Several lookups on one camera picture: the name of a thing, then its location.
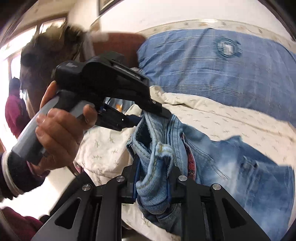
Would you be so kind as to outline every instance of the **person in maroon shirt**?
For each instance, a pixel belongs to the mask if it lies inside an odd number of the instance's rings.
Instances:
[[[20,80],[12,78],[9,81],[9,96],[5,105],[5,118],[7,124],[16,138],[30,121],[26,104],[20,98]]]

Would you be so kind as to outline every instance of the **metal screw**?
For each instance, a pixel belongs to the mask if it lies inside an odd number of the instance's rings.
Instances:
[[[184,176],[184,175],[181,175],[181,176],[179,176],[178,178],[179,178],[179,180],[180,180],[181,182],[184,182],[184,181],[187,180],[187,177]]]
[[[125,179],[124,176],[118,176],[118,177],[116,178],[116,181],[118,181],[118,182],[123,182],[124,179]]]
[[[213,185],[213,189],[214,189],[214,190],[220,190],[220,189],[221,189],[221,186],[220,186],[219,184],[216,184],[216,183],[215,183],[215,184]]]
[[[91,185],[90,184],[85,184],[82,186],[82,190],[83,191],[88,191],[89,189],[91,189]]]

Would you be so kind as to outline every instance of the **jeans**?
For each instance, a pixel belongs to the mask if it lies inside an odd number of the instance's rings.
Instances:
[[[181,234],[180,204],[170,205],[167,198],[167,178],[175,165],[198,184],[222,185],[272,241],[286,233],[294,202],[294,171],[278,166],[240,136],[215,142],[175,115],[167,120],[144,111],[127,149],[141,161],[136,183],[140,210],[168,232]]]

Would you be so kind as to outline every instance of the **hand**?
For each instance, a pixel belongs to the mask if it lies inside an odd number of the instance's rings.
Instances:
[[[56,91],[57,84],[53,81],[42,98],[40,108],[55,96]],[[73,163],[83,132],[94,126],[97,119],[97,112],[90,105],[83,108],[83,115],[85,120],[78,120],[67,111],[52,108],[47,116],[40,114],[37,117],[36,136],[50,154],[47,158],[43,157],[38,166],[32,165],[37,175]]]

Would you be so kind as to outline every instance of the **finger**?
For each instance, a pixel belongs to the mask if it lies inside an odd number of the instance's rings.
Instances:
[[[83,108],[83,115],[85,117],[85,120],[81,121],[81,124],[84,126],[84,130],[88,130],[95,125],[98,114],[93,107],[87,104]]]
[[[37,117],[37,125],[42,129],[42,131],[46,132],[58,144],[60,144],[70,156],[76,156],[79,144],[73,136],[53,118],[49,118],[45,115],[39,115]]]
[[[74,158],[71,157],[69,153],[59,143],[57,143],[50,135],[42,131],[40,127],[37,127],[35,132],[36,132],[37,139],[43,145],[46,151],[49,154],[55,157],[58,157],[58,160],[61,160],[60,162],[56,162],[56,159],[53,158],[51,159],[51,161],[46,163],[46,166],[44,168],[57,169],[57,168],[65,167],[73,161]]]
[[[41,100],[40,109],[48,102],[50,101],[55,94],[57,93],[57,83],[55,81],[51,82],[48,86],[47,90],[45,91],[45,94]]]
[[[58,122],[63,128],[65,128],[75,139],[75,141],[80,144],[83,139],[83,126],[80,121],[77,120],[72,114],[65,110],[60,110],[57,108],[52,108],[47,113],[49,118],[53,118]]]

